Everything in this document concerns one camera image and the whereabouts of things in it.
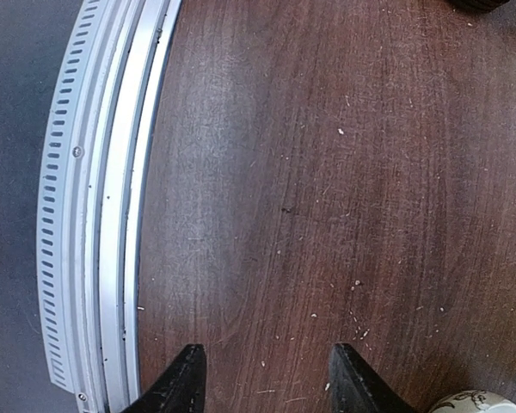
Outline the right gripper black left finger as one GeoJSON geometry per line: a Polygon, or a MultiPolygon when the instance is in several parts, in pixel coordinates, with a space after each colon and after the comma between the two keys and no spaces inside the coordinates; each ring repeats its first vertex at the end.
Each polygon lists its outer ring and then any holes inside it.
{"type": "Polygon", "coordinates": [[[204,346],[186,345],[150,389],[122,413],[203,413],[206,368],[204,346]]]}

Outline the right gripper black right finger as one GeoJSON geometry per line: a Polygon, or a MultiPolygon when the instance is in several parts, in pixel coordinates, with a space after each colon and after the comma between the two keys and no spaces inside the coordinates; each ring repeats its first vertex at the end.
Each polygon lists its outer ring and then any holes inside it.
{"type": "Polygon", "coordinates": [[[332,412],[415,412],[348,343],[336,343],[331,350],[329,383],[332,412]]]}

